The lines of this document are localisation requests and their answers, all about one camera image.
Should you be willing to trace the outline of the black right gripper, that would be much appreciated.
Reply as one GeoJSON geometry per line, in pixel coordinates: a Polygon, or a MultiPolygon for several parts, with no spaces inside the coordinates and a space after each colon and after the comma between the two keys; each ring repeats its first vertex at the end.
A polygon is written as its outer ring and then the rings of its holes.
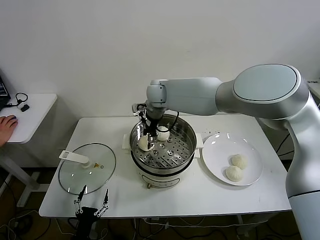
{"type": "Polygon", "coordinates": [[[147,136],[147,149],[151,150],[157,141],[157,127],[159,121],[163,117],[162,111],[146,111],[145,117],[141,118],[141,123],[143,126],[143,135],[147,136]]]}

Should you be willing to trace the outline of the bare person hand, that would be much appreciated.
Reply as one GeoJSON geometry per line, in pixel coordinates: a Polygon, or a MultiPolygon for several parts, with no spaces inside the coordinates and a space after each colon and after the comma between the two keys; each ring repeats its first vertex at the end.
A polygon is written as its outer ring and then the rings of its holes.
{"type": "Polygon", "coordinates": [[[15,115],[0,117],[0,146],[2,147],[9,141],[18,125],[18,119],[15,115]]]}

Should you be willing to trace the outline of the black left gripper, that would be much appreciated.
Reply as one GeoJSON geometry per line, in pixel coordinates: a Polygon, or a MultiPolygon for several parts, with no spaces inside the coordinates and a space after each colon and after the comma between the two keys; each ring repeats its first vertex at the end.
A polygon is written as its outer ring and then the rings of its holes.
{"type": "Polygon", "coordinates": [[[109,189],[106,190],[104,200],[100,209],[94,207],[82,207],[82,199],[86,193],[87,185],[85,185],[77,196],[77,199],[73,201],[75,207],[75,216],[79,225],[92,225],[97,221],[97,217],[101,217],[109,209],[109,189]]]}

